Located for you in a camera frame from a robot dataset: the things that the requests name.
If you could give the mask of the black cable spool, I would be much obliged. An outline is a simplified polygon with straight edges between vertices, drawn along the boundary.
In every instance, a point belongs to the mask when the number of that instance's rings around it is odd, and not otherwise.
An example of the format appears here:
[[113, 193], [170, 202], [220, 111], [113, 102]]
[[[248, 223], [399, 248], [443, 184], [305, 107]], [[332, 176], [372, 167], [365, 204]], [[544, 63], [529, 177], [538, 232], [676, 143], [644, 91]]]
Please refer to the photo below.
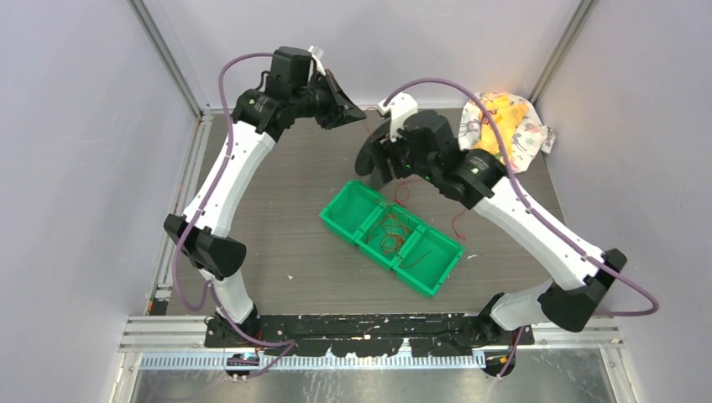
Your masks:
[[386, 120], [365, 140], [354, 162], [358, 176], [368, 176], [368, 184], [379, 191], [394, 180], [402, 179], [403, 167], [397, 159], [395, 143], [388, 138], [390, 120]]

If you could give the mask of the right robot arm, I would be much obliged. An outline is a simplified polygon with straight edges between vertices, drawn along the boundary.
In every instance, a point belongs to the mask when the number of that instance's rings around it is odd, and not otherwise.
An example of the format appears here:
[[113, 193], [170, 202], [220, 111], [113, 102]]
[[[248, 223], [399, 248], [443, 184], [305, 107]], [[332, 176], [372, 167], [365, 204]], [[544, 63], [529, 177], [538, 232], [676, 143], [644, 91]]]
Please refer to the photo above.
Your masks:
[[604, 251], [569, 230], [493, 154], [461, 149], [448, 120], [433, 110], [400, 123], [387, 118], [360, 150], [354, 169], [374, 172], [385, 183], [419, 176], [503, 229], [548, 272], [551, 279], [542, 285], [492, 297], [479, 314], [487, 343], [501, 344], [518, 327], [544, 322], [580, 332], [627, 262], [620, 250]]

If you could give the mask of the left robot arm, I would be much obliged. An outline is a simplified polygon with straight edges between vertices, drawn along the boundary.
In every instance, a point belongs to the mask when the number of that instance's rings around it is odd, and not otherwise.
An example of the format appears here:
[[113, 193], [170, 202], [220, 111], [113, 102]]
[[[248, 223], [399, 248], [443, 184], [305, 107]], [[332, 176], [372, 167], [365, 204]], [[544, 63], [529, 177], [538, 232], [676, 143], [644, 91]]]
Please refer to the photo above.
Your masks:
[[[225, 93], [228, 71], [240, 62], [268, 58], [260, 83], [245, 90], [231, 105]], [[218, 90], [227, 133], [221, 152], [193, 199], [180, 213], [164, 220], [174, 242], [170, 269], [174, 290], [190, 311], [208, 297], [217, 314], [228, 321], [225, 336], [246, 348], [257, 337], [257, 308], [244, 284], [241, 267], [247, 257], [243, 243], [229, 232], [238, 204], [265, 157], [298, 119], [312, 118], [323, 129], [338, 128], [365, 118], [322, 63], [322, 50], [281, 46], [271, 53], [255, 52], [229, 61], [218, 74]], [[187, 258], [204, 279], [200, 302], [191, 304], [177, 278], [181, 258]]]

